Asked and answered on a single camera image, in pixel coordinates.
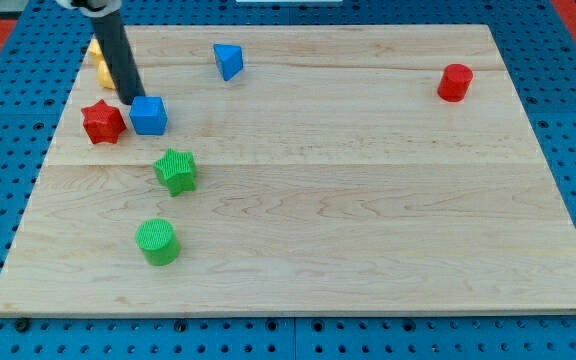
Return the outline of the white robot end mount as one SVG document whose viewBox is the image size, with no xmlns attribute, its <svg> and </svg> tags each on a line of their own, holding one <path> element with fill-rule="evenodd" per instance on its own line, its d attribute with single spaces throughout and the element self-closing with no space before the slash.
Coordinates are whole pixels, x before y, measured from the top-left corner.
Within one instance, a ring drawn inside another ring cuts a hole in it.
<svg viewBox="0 0 576 360">
<path fill-rule="evenodd" d="M 118 11 L 122 0 L 55 0 L 61 7 L 68 10 L 79 10 L 87 17 L 104 17 Z"/>
</svg>

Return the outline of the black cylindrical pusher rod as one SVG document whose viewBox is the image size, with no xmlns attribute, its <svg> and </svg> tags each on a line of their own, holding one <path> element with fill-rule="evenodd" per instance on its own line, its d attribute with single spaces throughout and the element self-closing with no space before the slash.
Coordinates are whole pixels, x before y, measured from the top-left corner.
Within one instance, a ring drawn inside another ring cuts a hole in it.
<svg viewBox="0 0 576 360">
<path fill-rule="evenodd" d="M 131 105 L 145 90 L 120 13 L 120 4 L 94 4 L 89 9 L 95 37 L 120 101 Z"/>
</svg>

